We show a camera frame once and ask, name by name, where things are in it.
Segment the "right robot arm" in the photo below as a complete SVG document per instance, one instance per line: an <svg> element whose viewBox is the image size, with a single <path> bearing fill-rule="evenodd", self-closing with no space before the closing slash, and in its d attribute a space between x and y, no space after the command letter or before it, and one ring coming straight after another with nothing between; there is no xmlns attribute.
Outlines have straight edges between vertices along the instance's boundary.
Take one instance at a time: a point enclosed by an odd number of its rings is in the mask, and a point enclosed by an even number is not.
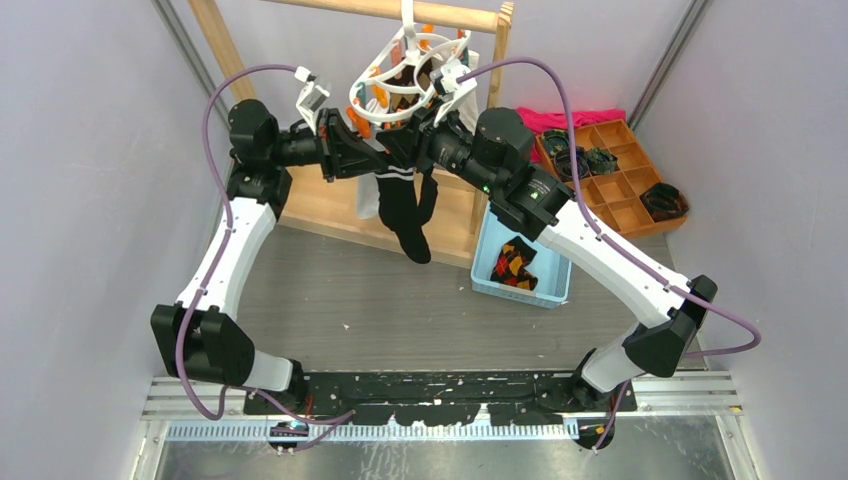
<svg viewBox="0 0 848 480"><path fill-rule="evenodd" d="M575 188L531 163L535 137L514 110L485 110L474 131L454 112L441 121L435 117L434 111L418 112L376 139L398 165L439 165L485 193L505 227L566 257L635 315L635 325L590 350L555 395L591 411L635 377L672 376L703 323L716 284L704 275L688 279L666 269L582 210Z"/></svg>

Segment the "white sock with stripes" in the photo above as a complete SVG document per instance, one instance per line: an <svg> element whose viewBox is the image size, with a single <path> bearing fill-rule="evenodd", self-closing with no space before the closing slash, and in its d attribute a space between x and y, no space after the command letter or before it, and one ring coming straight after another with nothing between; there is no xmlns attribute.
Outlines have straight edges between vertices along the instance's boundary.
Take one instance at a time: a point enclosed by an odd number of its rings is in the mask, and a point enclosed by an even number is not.
<svg viewBox="0 0 848 480"><path fill-rule="evenodd" d="M369 173L357 178L355 212L359 219L377 217L380 206L380 193L377 177Z"/></svg>

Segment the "wooden hanging rack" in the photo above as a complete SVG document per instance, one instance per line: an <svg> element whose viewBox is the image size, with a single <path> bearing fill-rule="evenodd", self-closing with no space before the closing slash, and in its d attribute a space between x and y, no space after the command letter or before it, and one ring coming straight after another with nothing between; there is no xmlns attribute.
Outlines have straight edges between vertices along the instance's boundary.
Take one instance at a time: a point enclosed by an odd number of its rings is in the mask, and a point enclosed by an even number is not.
<svg viewBox="0 0 848 480"><path fill-rule="evenodd" d="M225 20L214 1L189 4L218 67L225 76L241 71L244 64ZM419 2L417 21L461 28L495 39L493 57L502 60L507 52L514 5L504 1L497 10L449 6L444 2ZM470 268L484 214L481 193L442 169L434 173L439 197L434 217L424 231L436 262ZM299 167L293 172L292 193L284 207L281 224L307 232L357 244L398 251L398 242L376 219L360 219L354 212L356 184L352 180L328 183L317 167Z"/></svg>

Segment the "white sock right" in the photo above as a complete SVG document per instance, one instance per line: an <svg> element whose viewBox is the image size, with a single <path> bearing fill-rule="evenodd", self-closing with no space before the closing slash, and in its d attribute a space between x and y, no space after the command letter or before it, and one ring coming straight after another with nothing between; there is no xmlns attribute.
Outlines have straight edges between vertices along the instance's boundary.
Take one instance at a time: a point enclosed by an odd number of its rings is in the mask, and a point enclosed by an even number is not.
<svg viewBox="0 0 848 480"><path fill-rule="evenodd" d="M468 66L470 70L476 70L479 66L479 53L473 50L468 52ZM460 121L465 128L474 133L479 117L479 106L477 101L478 88L469 93L458 107Z"/></svg>

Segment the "black sock white stripes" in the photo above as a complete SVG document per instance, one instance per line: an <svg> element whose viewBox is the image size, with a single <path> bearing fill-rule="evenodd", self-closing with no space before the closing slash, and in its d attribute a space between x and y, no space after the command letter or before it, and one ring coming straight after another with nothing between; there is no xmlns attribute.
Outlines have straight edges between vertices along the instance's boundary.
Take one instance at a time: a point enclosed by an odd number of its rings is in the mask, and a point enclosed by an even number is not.
<svg viewBox="0 0 848 480"><path fill-rule="evenodd" d="M417 205L418 218L421 225L426 225L432 218L438 198L438 182L434 178L433 169L422 173L420 195Z"/></svg>

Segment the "rolled dark sock in tray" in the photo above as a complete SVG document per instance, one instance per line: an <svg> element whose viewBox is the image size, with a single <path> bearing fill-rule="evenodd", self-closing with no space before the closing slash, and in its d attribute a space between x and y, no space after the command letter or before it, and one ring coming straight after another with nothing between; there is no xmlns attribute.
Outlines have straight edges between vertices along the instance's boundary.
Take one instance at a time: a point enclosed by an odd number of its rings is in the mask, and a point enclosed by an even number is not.
<svg viewBox="0 0 848 480"><path fill-rule="evenodd" d="M570 136L566 130L550 129L540 134L542 148L550 158L570 151Z"/></svg>

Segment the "red yellow argyle sock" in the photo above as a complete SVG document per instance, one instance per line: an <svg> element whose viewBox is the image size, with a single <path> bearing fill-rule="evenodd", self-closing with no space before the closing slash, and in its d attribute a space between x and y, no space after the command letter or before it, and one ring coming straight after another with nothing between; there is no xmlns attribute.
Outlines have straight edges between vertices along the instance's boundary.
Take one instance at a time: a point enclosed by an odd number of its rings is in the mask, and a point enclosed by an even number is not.
<svg viewBox="0 0 848 480"><path fill-rule="evenodd" d="M490 280L526 291L534 291L538 278L528 271L537 251L520 236L513 237L501 246L490 274Z"/></svg>

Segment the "rolled dark sock right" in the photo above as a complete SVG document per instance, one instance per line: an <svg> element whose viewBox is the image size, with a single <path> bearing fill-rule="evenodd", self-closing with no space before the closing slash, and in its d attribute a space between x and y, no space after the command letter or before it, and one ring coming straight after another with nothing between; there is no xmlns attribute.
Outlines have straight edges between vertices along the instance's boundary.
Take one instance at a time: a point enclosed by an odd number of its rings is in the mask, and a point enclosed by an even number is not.
<svg viewBox="0 0 848 480"><path fill-rule="evenodd" d="M618 169L618 157L602 148L591 148L585 152L585 159L592 175L607 175Z"/></svg>

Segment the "light blue plastic basket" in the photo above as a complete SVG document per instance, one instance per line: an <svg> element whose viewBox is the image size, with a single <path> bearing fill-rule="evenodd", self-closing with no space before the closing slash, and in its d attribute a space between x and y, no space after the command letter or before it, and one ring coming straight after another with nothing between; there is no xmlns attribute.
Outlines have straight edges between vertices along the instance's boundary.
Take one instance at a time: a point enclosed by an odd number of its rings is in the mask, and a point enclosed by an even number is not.
<svg viewBox="0 0 848 480"><path fill-rule="evenodd" d="M537 284L532 290L491 279L498 257L502 253L502 247L515 239L520 240L520 246L529 247L535 252L534 258L527 267L528 273L537 279ZM567 258L510 230L498 221L493 213L486 211L470 270L473 291L540 308L553 309L567 302L571 271L572 264Z"/></svg>

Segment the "white clip sock hanger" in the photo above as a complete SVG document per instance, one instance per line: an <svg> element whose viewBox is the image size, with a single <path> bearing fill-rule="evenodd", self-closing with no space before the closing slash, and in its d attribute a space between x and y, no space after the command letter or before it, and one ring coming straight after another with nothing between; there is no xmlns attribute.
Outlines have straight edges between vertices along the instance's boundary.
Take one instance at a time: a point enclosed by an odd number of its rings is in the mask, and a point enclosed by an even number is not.
<svg viewBox="0 0 848 480"><path fill-rule="evenodd" d="M400 13L402 27L349 91L347 112L368 120L372 137L376 129L402 126L418 110L432 106L438 110L442 101L430 80L434 69L454 59L468 66L469 32L460 29L450 40L418 27L412 1L401 2Z"/></svg>

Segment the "rolled dark sock centre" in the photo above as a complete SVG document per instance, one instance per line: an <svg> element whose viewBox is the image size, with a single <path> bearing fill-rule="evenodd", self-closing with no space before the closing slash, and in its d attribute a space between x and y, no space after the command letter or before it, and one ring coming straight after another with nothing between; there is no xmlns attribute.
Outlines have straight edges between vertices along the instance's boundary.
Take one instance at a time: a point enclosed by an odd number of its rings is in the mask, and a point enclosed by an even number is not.
<svg viewBox="0 0 848 480"><path fill-rule="evenodd" d="M576 168L572 165L570 151L566 149L558 151L553 157L553 162L556 173L563 182L571 182L574 176L583 179L590 175L583 147L576 148Z"/></svg>

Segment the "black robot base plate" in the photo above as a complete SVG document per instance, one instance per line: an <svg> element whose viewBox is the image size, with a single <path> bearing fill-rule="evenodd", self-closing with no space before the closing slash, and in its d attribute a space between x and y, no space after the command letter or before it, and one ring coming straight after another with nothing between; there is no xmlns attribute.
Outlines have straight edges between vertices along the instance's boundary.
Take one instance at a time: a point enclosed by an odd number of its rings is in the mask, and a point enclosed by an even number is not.
<svg viewBox="0 0 848 480"><path fill-rule="evenodd" d="M614 434L605 429L612 412L636 409L632 387L593 396L570 372L312 372L298 377L269 399L246 399L247 415L279 414L284 408L332 420L346 413L349 423L375 430L397 425L469 427L475 421L497 432L511 427L562 426L578 414L577 443L607 446Z"/></svg>

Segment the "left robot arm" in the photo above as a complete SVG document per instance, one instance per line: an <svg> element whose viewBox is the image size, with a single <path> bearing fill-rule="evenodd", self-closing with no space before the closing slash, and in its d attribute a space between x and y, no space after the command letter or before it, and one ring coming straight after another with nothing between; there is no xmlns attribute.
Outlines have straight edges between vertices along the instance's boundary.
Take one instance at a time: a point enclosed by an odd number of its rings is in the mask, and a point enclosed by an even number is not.
<svg viewBox="0 0 848 480"><path fill-rule="evenodd" d="M350 130L335 108L318 111L316 128L299 120L282 129L262 102L248 99L230 109L228 122L235 164L219 227L177 300L155 307L151 327L170 376L265 390L273 406L293 414L307 398L300 362L259 351L236 323L247 277L282 215L290 168L317 165L333 181L383 170L388 156Z"/></svg>

